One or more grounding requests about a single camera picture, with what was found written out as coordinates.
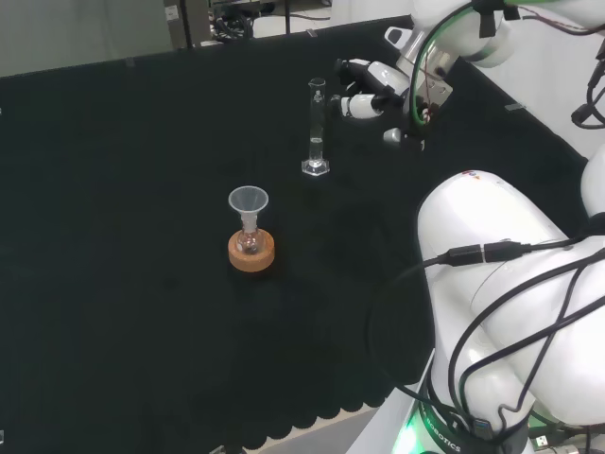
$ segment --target robotic arm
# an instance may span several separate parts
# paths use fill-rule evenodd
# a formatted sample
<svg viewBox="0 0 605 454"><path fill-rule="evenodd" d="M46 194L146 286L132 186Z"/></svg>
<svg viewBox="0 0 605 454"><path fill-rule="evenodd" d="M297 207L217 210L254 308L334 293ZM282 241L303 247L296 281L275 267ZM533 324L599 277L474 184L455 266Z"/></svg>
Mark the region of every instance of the robotic arm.
<svg viewBox="0 0 605 454"><path fill-rule="evenodd" d="M605 35L603 0L525 0L524 3L556 12L585 27L580 33ZM452 93L445 78L456 59L463 58L484 67L504 62L514 48L511 25L520 18L516 5L510 0L475 0L472 3L416 0L414 7L413 30L390 28L385 35L400 53L396 67L378 61L339 61L337 73L348 88L345 97L334 101L343 116L362 120L375 118L385 109L401 111L403 126L387 131L384 138L406 147L422 143L426 126L435 121ZM532 19L536 17L550 26L558 24L542 16ZM605 44L597 59L595 74L600 79L605 72ZM592 107L586 109L588 114L582 121L590 116ZM604 174L605 147L587 166L582 181L582 197L590 216L599 213L605 216ZM567 239L516 189L492 174L479 171L464 172L439 186L423 203L418 224L425 260L451 248L497 243L504 238L531 244ZM572 251L531 254L504 265L479 264L459 269L439 266L428 270L426 277L437 339L426 395L440 405L457 404L455 399L460 399L458 385L465 369L558 320L565 294L576 284L574 279L578 285L575 296L568 301L567 314L582 310L602 297L605 294L605 261L587 268L578 277L565 273L512 297L478 326L456 352L455 346L465 330L490 303L529 278L598 253L603 249L604 241L605 236L592 236L578 243ZM543 340L489 364L469 377L464 389L467 409L475 425L466 419L459 426L465 426L470 439L457 441L452 438L454 435L444 435L447 428L457 422L448 420L442 412L429 414L430 409L421 405L412 422L421 427L423 436L419 438L423 439L424 449L428 447L425 452L531 453L533 447L526 443L527 437L523 435L521 442L503 440L506 448L500 451L484 450L486 445L481 444L474 448L473 437L494 440L498 435L506 434L507 428L526 426L536 399L554 417L567 424L605 423L605 354L602 348L605 338L600 334L604 325L605 312L599 310L566 328L553 338L547 355L541 359L541 372L536 376L531 376L531 371L545 344ZM525 400L521 399L519 408L514 410L520 394Z"/></svg>
<svg viewBox="0 0 605 454"><path fill-rule="evenodd" d="M520 19L517 3L556 12L587 30L605 24L601 0L514 0L514 4L512 0L416 0L414 29L392 27L385 34L385 40L400 54L395 68L379 61L338 62L337 73L347 86L347 94L333 101L335 107L344 117L362 120L379 116L385 109L397 109L402 113L403 127L385 132L385 141L406 147L420 144L426 126L453 91L444 79L458 58L492 67L512 55L511 26ZM500 10L494 10L493 6L498 5ZM461 12L452 15L458 9ZM541 16L525 14L524 18L529 16L551 25ZM605 27L599 33L605 36ZM605 61L605 48L601 54L598 57ZM591 113L586 108L578 115L583 121ZM411 140L402 142L402 136Z"/></svg>

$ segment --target transparent glassware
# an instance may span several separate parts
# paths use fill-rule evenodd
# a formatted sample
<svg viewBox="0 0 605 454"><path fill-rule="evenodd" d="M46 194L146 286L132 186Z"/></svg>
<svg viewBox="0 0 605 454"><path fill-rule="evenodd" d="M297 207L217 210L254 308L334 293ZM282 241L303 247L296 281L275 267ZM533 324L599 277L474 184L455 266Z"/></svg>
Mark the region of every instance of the transparent glassware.
<svg viewBox="0 0 605 454"><path fill-rule="evenodd" d="M238 251L255 254L265 249L265 235L258 230L256 219L267 204L267 192L256 186L241 186L229 195L229 205L242 218L242 230L236 243Z"/></svg>
<svg viewBox="0 0 605 454"><path fill-rule="evenodd" d="M325 125L325 80L315 78L309 82L311 129L309 134L309 159L302 161L302 171L319 176L330 171L323 159L323 127Z"/></svg>

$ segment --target black tablecloth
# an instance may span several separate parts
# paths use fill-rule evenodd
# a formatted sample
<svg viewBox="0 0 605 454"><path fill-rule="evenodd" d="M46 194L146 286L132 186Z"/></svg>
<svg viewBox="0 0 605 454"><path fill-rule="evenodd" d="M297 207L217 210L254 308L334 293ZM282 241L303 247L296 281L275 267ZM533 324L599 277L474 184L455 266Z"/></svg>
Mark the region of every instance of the black tablecloth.
<svg viewBox="0 0 605 454"><path fill-rule="evenodd" d="M308 88L337 58L394 64L395 19L0 81L0 429L6 452L203 453L256 447L391 385L366 310L414 263L419 202L464 169L499 174L567 234L584 160L477 70L421 159L386 148L386 115L338 122L332 171L302 175ZM269 193L277 258L235 271L229 192ZM432 345L409 285L377 321L381 356L416 380Z"/></svg>

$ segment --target wall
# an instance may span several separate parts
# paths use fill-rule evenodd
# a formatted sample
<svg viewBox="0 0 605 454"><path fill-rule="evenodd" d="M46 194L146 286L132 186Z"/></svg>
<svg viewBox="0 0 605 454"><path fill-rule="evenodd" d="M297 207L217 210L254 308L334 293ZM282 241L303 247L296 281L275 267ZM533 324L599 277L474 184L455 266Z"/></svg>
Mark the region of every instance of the wall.
<svg viewBox="0 0 605 454"><path fill-rule="evenodd" d="M332 23L367 21L411 11L411 0L334 0ZM512 26L518 40L514 55L483 72L578 153L591 157L605 144L605 130L581 130L571 123L570 115L585 102L586 83L595 68L595 55L603 37L568 36L535 21ZM605 100L600 106L605 112Z"/></svg>
<svg viewBox="0 0 605 454"><path fill-rule="evenodd" d="M0 2L0 77L171 48L163 0Z"/></svg>

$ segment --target green cable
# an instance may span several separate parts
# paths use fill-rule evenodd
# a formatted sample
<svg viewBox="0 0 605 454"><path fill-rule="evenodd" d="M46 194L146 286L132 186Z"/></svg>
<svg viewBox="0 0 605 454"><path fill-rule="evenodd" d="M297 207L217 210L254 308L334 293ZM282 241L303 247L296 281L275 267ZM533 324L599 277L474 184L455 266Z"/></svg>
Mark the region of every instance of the green cable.
<svg viewBox="0 0 605 454"><path fill-rule="evenodd" d="M473 11L473 8L469 7L468 9L464 10L463 12L461 12L461 13L457 14L456 16L452 17L445 24L443 24L440 27L439 30L437 30L435 32L435 35L433 36L433 38L431 39L431 41L429 43L427 43L426 45L423 46L423 51L421 52L421 55L420 55L420 62L421 62L421 64L419 64L418 68L416 69L416 77L415 77L416 81L418 81L418 72L420 71L420 68L422 66L422 61L424 60L424 57L426 56L426 52L428 51L428 49L430 48L430 46L440 37L440 35L443 33L443 31L445 31L446 28L448 28L450 25L452 25L460 17L462 17L462 16L464 16L464 15L466 15L469 12L472 12L472 11ZM422 121L422 119L418 116L418 109L416 108L416 90L417 90L417 88L413 87L413 92L410 93L410 95L412 96L412 117L414 118L414 120L416 121L416 123L418 123L419 125L423 126L424 125L424 121Z"/></svg>

